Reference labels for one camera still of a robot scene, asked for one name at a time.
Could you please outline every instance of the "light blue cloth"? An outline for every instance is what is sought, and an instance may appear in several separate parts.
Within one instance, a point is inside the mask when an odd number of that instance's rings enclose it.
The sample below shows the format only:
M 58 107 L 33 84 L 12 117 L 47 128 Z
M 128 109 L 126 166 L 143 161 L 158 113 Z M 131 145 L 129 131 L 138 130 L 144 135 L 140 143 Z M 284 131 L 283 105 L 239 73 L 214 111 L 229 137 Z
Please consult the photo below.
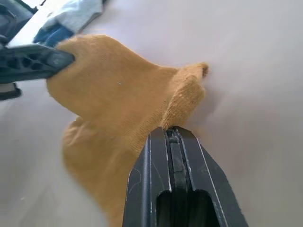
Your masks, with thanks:
M 59 23 L 76 34 L 102 14 L 102 5 L 102 0 L 69 0 L 50 15 L 42 29 L 48 30 Z

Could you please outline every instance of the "gray floor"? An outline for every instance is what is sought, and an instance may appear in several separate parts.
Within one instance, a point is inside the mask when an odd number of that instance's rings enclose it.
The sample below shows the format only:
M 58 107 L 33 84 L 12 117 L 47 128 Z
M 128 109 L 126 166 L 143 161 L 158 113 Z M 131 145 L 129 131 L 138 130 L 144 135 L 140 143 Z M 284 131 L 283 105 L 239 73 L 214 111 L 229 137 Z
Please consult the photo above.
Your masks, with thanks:
M 110 35 L 146 59 L 206 61 L 207 97 L 187 127 L 226 172 L 252 227 L 301 226 L 303 214 L 303 2 L 109 0 L 85 31 Z M 36 15 L 12 45 L 29 43 Z M 74 115 L 43 81 L 0 103 L 0 226 L 106 226 L 61 163 Z

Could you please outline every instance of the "mustard yellow sock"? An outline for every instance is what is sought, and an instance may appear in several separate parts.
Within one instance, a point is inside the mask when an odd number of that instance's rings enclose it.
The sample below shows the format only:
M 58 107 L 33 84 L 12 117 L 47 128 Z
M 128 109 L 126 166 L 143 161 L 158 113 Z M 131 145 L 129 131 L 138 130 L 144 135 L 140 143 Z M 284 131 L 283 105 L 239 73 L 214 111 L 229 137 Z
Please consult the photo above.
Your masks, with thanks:
M 208 66 L 158 66 L 105 35 L 57 48 L 76 58 L 47 80 L 51 96 L 79 116 L 63 135 L 64 163 L 110 226 L 121 227 L 128 175 L 148 134 L 185 122 L 204 97 Z

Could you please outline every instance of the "blue fabric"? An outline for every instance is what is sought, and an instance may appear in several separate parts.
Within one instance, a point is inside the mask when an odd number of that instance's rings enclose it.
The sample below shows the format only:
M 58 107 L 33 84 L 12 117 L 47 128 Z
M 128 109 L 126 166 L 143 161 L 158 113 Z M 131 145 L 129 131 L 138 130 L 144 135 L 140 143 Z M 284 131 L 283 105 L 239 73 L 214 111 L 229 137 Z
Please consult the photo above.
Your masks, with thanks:
M 45 43 L 45 46 L 55 47 L 59 42 L 68 39 L 73 35 L 73 32 L 57 23 L 47 30 L 40 28 L 40 30 L 34 37 L 33 42 Z

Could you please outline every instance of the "black plastic part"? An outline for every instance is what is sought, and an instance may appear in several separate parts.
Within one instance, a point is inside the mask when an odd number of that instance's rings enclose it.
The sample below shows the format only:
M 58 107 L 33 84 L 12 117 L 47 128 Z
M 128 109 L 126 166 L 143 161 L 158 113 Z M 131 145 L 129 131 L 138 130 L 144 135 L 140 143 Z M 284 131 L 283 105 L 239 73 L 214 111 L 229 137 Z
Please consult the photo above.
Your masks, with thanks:
M 247 227 L 228 180 L 198 139 L 157 128 L 129 175 L 123 227 Z
M 74 61 L 70 53 L 41 45 L 0 50 L 0 83 L 46 79 Z
M 0 91 L 3 86 L 7 86 L 8 84 L 0 84 Z M 0 101 L 12 99 L 12 98 L 18 98 L 22 95 L 21 90 L 17 87 L 16 83 L 10 84 L 12 89 L 0 92 Z

